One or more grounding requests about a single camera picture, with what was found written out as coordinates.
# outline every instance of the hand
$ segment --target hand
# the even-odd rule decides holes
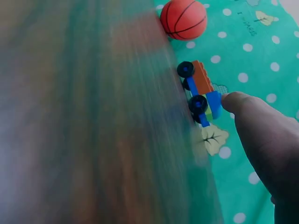
[[[241,92],[222,97],[235,115],[245,153],[275,203],[299,203],[299,123],[259,98]]]

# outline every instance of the white dot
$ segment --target white dot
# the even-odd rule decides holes
[[[158,6],[156,7],[156,9],[159,10],[159,9],[162,9],[163,7],[164,7],[164,5],[158,5]]]
[[[277,62],[272,62],[270,68],[272,71],[279,71],[279,64]]]
[[[211,57],[211,62],[214,64],[219,63],[220,60],[221,60],[221,58],[219,55],[214,55],[213,57]]]
[[[280,39],[279,39],[278,36],[272,36],[272,41],[273,41],[273,43],[275,43],[275,44],[279,44],[279,43],[280,43]]]
[[[237,213],[234,216],[234,223],[240,224],[243,223],[246,219],[246,215],[244,213]]]
[[[246,83],[248,81],[248,75],[244,72],[241,72],[239,75],[238,75],[238,80],[241,82],[241,83]]]
[[[186,47],[189,48],[189,49],[194,48],[195,47],[195,42],[193,42],[193,41],[188,42],[186,44]]]
[[[228,9],[228,8],[223,9],[222,12],[223,12],[223,14],[226,15],[226,16],[229,16],[229,15],[232,14],[232,11],[231,11],[230,9]]]
[[[249,183],[257,184],[260,181],[260,178],[256,174],[256,172],[252,172],[248,177]]]
[[[243,49],[247,52],[251,52],[252,49],[253,49],[253,46],[249,43],[246,43],[246,44],[243,45]]]
[[[220,37],[220,38],[225,38],[226,36],[227,36],[227,34],[223,31],[218,33],[218,37]]]
[[[229,147],[222,147],[219,151],[220,158],[227,159],[232,154]]]
[[[274,103],[276,101],[276,98],[277,97],[276,97],[276,95],[274,93],[270,93],[267,96],[266,100],[267,100],[268,103]]]
[[[275,6],[278,5],[277,0],[271,0],[271,3],[272,3],[273,5],[275,5]]]

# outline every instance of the lego car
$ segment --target lego car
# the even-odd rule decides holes
[[[188,105],[193,119],[203,127],[209,126],[209,121],[221,114],[221,94],[214,90],[203,63],[182,62],[177,72],[184,79],[184,89],[191,92]]]

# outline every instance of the basketball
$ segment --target basketball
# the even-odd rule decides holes
[[[198,1],[171,0],[163,7],[160,21],[171,38],[192,40],[206,30],[206,9]]]

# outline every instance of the polka dot fabric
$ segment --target polka dot fabric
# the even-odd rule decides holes
[[[213,84],[260,97],[299,121],[299,21],[286,13],[286,1],[297,2],[202,0],[206,31],[189,42],[171,41],[178,63],[200,60]],[[224,223],[274,223],[270,194],[242,149],[235,115],[223,112],[213,124],[229,133],[211,157]]]

